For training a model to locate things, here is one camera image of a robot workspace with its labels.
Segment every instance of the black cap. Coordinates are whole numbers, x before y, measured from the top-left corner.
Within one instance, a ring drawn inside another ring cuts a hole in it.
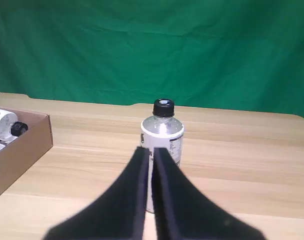
[[[153,106],[153,115],[160,118],[170,118],[174,116],[174,101],[167,98],[155,100]]]
[[[28,130],[28,125],[23,122],[16,121],[11,127],[11,134],[19,137]]]

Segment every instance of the green cloth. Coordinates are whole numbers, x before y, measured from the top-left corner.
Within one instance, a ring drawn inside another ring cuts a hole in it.
[[[304,0],[0,0],[0,92],[304,117]]]

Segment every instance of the clear plastic bottle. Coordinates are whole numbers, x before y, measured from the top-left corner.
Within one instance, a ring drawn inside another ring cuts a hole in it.
[[[150,213],[154,213],[151,188],[154,148],[167,148],[177,165],[181,160],[184,125],[173,117],[174,106],[174,102],[170,99],[155,100],[153,116],[146,118],[141,123],[140,144],[150,151],[146,203],[146,209]]]

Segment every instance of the table surface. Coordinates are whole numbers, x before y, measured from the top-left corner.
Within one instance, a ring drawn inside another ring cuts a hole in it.
[[[152,105],[31,99],[0,106],[50,114],[54,147],[0,196],[0,239],[37,240],[93,202],[139,144]],[[175,107],[185,125],[181,169],[208,198],[270,240],[304,240],[304,119],[290,114]],[[156,239],[147,213],[143,238]]]

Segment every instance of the cardboard box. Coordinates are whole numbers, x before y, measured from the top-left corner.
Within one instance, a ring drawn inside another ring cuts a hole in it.
[[[53,146],[50,116],[0,107],[18,116],[28,131],[0,151],[0,195]]]

